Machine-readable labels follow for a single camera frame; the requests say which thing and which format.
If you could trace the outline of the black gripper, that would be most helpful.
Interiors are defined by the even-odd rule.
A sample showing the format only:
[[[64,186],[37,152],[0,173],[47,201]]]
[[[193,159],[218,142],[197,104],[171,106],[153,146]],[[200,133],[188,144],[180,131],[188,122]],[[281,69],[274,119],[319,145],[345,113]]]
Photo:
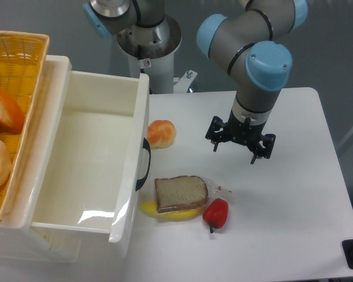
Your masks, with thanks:
[[[228,121],[223,122],[220,117],[214,116],[205,138],[214,145],[214,152],[217,151],[220,143],[225,142],[250,146],[250,151],[253,153],[251,164],[254,164],[257,159],[269,159],[274,148],[276,135],[263,135],[264,126],[264,123],[253,125],[249,117],[239,120],[234,115],[230,115]]]

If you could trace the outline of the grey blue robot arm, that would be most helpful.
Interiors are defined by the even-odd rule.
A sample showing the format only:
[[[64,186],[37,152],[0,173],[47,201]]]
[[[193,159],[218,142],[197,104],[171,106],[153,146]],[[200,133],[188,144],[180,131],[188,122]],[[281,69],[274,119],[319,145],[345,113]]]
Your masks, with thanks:
[[[197,32],[201,52],[239,85],[228,120],[214,117],[206,138],[215,146],[246,146],[254,159],[268,159],[275,135],[262,131],[292,68],[289,50],[275,39],[300,26],[308,6],[305,1],[245,1],[244,8],[235,19],[209,16]],[[164,1],[86,1],[83,9],[99,36],[116,37],[131,75],[149,76],[151,94],[173,91],[174,54],[182,34],[165,13]]]

